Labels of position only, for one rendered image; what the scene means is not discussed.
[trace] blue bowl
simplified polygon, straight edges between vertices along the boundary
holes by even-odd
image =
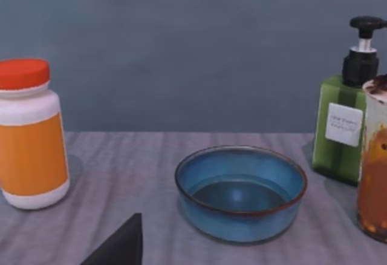
[[[263,241],[285,231],[307,189],[302,168],[251,146],[219,146],[186,157],[175,171],[187,220],[215,238]]]

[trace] brown rim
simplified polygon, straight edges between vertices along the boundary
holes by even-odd
[[[213,153],[213,152],[218,152],[218,151],[252,151],[252,152],[264,152],[264,153],[267,153],[267,154],[271,154],[271,155],[273,155],[273,156],[275,156],[277,158],[285,160],[286,162],[288,162],[289,164],[294,166],[298,170],[300,175],[302,176],[302,179],[304,180],[304,187],[302,188],[301,192],[294,199],[292,199],[291,201],[288,201],[288,202],[284,203],[283,205],[278,206],[278,207],[276,207],[274,209],[266,209],[266,210],[262,210],[262,211],[228,211],[226,209],[218,209],[218,208],[216,208],[214,206],[210,206],[210,205],[208,205],[208,204],[206,204],[206,203],[204,203],[202,201],[197,200],[196,198],[191,196],[187,191],[185,191],[181,187],[181,185],[179,184],[179,181],[177,179],[177,175],[178,175],[179,171],[182,169],[182,167],[185,164],[187,164],[188,162],[190,162],[191,160],[193,160],[193,159],[195,159],[195,158],[197,158],[199,156],[202,156],[202,155],[205,155],[205,154],[210,154],[210,153]],[[290,159],[290,158],[288,158],[286,156],[283,156],[282,154],[280,154],[278,152],[269,150],[269,149],[258,148],[258,147],[254,147],[254,146],[239,146],[239,145],[214,146],[214,147],[210,147],[210,148],[205,148],[205,149],[199,150],[197,152],[194,152],[194,153],[188,155],[176,167],[176,170],[175,170],[175,183],[176,183],[176,186],[177,186],[178,190],[186,198],[188,198],[190,201],[198,204],[201,207],[204,207],[206,209],[210,209],[211,211],[222,212],[224,214],[243,215],[243,216],[268,215],[268,214],[272,214],[272,213],[277,212],[277,211],[281,211],[281,210],[287,209],[290,206],[293,206],[295,203],[297,203],[304,196],[304,194],[305,194],[305,192],[307,190],[307,186],[308,186],[308,180],[307,180],[307,176],[306,176],[304,170],[296,162],[292,161],[292,159]]]

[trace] red cap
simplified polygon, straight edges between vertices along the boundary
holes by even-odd
[[[50,67],[42,59],[0,61],[0,90],[22,90],[43,85],[50,80]]]

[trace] table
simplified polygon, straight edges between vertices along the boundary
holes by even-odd
[[[386,264],[387,246],[355,225],[356,189],[314,173],[312,134],[69,132],[71,190],[35,212],[0,197],[0,264],[78,265],[133,213],[143,214],[143,265]],[[210,240],[177,209],[174,169],[212,145],[274,149],[307,173],[308,191],[292,227],[255,246]]]

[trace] gray wall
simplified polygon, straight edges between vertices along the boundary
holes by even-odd
[[[0,0],[0,57],[50,60],[67,130],[312,131],[349,18],[386,2]]]

